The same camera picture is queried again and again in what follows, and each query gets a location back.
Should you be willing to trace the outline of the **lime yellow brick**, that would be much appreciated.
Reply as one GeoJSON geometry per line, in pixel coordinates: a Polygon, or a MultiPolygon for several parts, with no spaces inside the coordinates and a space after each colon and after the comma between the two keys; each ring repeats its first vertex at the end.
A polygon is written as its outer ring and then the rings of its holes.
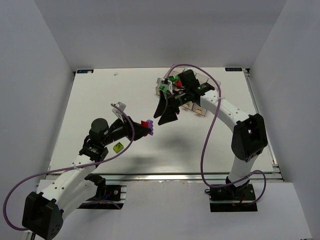
{"type": "Polygon", "coordinates": [[[124,147],[124,145],[121,143],[121,142],[118,142],[118,143],[116,143],[114,146],[113,146],[113,151],[116,153],[116,154],[118,154],[118,153],[120,153],[123,149],[124,149],[125,147],[124,147]]]}

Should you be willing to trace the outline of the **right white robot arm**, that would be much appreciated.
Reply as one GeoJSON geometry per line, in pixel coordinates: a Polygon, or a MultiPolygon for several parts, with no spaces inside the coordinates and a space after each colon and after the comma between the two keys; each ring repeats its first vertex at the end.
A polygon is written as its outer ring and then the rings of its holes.
{"type": "Polygon", "coordinates": [[[158,78],[159,103],[153,117],[158,125],[178,120],[180,107],[194,103],[214,114],[232,132],[233,165],[226,178],[227,186],[240,188],[249,181],[251,169],[258,155],[268,145],[264,118],[248,114],[222,97],[219,90],[208,82],[200,83],[191,69],[178,75],[182,87],[174,90],[169,77],[158,78]]]}

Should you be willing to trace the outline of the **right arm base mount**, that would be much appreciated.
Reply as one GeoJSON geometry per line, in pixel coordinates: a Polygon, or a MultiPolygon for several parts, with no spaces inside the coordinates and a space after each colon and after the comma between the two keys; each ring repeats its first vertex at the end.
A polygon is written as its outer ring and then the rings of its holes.
{"type": "Polygon", "coordinates": [[[258,207],[254,187],[252,184],[245,186],[240,192],[232,194],[226,187],[209,188],[204,192],[209,196],[211,213],[237,213],[257,212],[258,207]]]}

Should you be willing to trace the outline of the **lilac purple brick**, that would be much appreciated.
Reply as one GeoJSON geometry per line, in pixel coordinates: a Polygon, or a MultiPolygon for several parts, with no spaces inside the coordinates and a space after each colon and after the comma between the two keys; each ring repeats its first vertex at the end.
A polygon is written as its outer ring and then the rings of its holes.
{"type": "Polygon", "coordinates": [[[148,134],[153,136],[154,135],[154,123],[150,119],[148,119],[146,122],[147,122],[148,128],[150,129],[150,132],[148,134]]]}

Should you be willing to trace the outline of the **small green brick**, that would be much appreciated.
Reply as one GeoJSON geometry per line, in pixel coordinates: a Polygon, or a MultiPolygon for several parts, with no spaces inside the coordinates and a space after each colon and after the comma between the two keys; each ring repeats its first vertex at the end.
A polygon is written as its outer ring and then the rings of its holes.
{"type": "Polygon", "coordinates": [[[173,76],[170,76],[170,77],[169,77],[169,80],[170,80],[171,82],[174,82],[176,79],[175,79],[173,76]]]}

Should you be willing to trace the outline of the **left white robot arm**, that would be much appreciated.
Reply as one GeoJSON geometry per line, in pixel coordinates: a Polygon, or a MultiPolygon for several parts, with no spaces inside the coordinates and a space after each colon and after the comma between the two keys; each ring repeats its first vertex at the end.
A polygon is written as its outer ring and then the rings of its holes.
{"type": "Polygon", "coordinates": [[[64,171],[39,193],[31,192],[26,197],[22,226],[52,240],[70,213],[89,199],[102,200],[107,193],[105,178],[93,173],[95,164],[106,158],[107,146],[122,138],[137,141],[152,134],[152,120],[138,123],[122,116],[108,124],[104,118],[95,119],[71,170],[64,171]]]}

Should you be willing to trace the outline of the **green 2x2 brick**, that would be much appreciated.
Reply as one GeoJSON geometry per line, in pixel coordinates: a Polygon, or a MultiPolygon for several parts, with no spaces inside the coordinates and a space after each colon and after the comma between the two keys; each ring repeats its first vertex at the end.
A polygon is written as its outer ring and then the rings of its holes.
{"type": "Polygon", "coordinates": [[[159,88],[160,88],[162,91],[164,91],[164,92],[167,91],[167,87],[165,87],[165,86],[160,86],[159,88]]]}

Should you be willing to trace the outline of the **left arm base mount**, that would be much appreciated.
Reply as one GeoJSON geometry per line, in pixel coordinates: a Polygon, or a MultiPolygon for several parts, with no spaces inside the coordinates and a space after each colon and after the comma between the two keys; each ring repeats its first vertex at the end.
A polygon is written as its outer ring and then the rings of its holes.
{"type": "Polygon", "coordinates": [[[127,193],[126,185],[108,184],[105,178],[93,173],[84,179],[93,183],[95,195],[82,203],[79,209],[121,210],[123,208],[127,193]]]}

